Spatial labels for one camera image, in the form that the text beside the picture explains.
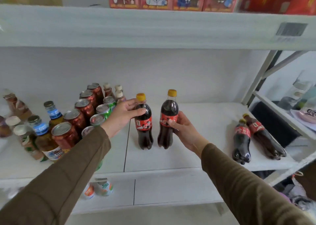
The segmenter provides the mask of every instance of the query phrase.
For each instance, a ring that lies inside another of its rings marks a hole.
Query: person's left hand
[[[137,103],[139,103],[137,99],[130,99],[119,103],[108,119],[101,124],[101,127],[105,130],[109,138],[114,137],[124,128],[131,118],[145,114],[145,108],[135,110]]]

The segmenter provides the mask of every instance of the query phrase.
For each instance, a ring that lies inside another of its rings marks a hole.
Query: cola bottle lying down
[[[235,127],[233,159],[240,163],[249,163],[251,156],[249,152],[250,130],[246,126],[246,120],[240,119]]]
[[[269,158],[280,160],[281,157],[286,157],[286,152],[282,146],[272,138],[270,133],[257,119],[251,118],[248,114],[243,114],[243,118],[246,120],[251,135],[261,144],[265,154]]]

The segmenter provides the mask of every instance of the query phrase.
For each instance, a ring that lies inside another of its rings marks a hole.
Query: cola bottle
[[[146,96],[144,93],[137,94],[136,99],[140,101],[140,103],[136,106],[135,109],[146,109],[145,114],[135,117],[135,125],[138,132],[138,144],[141,149],[151,149],[151,146],[154,142],[153,136],[151,134],[151,109],[148,104],[146,104]]]
[[[281,157],[286,157],[286,152],[282,146],[272,138],[270,133],[257,119],[251,118],[248,114],[243,114],[243,118],[246,120],[251,135],[262,145],[265,154],[269,158],[280,160]]]
[[[250,130],[246,125],[245,119],[240,119],[235,127],[233,159],[240,163],[249,163],[251,155],[249,152]]]
[[[171,119],[177,121],[179,107],[176,102],[176,96],[176,90],[168,90],[168,98],[161,106],[158,145],[165,149],[169,148],[173,142],[173,129],[168,125],[168,120]]]

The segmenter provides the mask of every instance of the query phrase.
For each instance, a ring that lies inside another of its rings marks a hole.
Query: brown shirt
[[[65,224],[110,148],[105,131],[95,128],[2,208],[0,224]],[[202,168],[240,225],[313,224],[298,208],[213,144],[202,152]]]

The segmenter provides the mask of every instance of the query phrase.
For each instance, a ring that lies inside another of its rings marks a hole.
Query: white floor
[[[219,215],[215,204],[177,207],[138,207],[103,213],[72,215],[66,225],[238,225],[228,210]]]

